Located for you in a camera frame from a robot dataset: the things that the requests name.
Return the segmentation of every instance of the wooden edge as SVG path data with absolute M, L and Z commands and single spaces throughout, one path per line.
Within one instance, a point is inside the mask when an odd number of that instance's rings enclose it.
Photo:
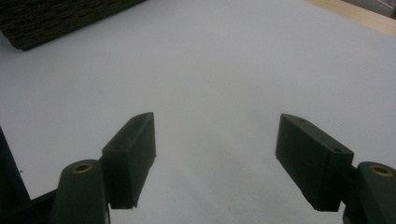
M 357 21 L 379 32 L 396 37 L 396 20 L 367 9 L 356 7 L 341 0 L 305 0 L 315 6 L 325 8 L 338 15 Z

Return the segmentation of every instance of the brown basket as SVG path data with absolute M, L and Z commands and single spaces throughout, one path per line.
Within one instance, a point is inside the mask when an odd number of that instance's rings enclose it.
M 28 50 L 145 0 L 0 0 L 0 30 Z

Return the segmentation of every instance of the white tabletop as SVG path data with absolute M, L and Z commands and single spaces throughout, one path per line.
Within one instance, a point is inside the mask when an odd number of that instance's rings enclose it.
M 153 111 L 157 159 L 114 224 L 342 223 L 276 160 L 279 116 L 396 167 L 395 59 L 395 37 L 302 0 L 149 0 L 27 52 L 2 36 L 0 125 L 35 198 Z

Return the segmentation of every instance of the wicker basket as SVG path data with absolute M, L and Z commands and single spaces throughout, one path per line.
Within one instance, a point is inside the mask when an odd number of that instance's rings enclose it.
M 28 50 L 145 0 L 0 0 L 0 30 Z

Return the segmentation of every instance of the screw hole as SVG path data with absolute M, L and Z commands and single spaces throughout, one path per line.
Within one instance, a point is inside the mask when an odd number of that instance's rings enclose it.
M 90 163 L 82 163 L 80 165 L 75 166 L 73 169 L 73 173 L 75 174 L 82 174 L 91 170 L 92 164 Z
M 378 166 L 378 165 L 372 165 L 370 166 L 371 170 L 378 174 L 378 175 L 382 175 L 382 176 L 393 176 L 393 172 L 388 169 L 387 167 L 384 166 Z

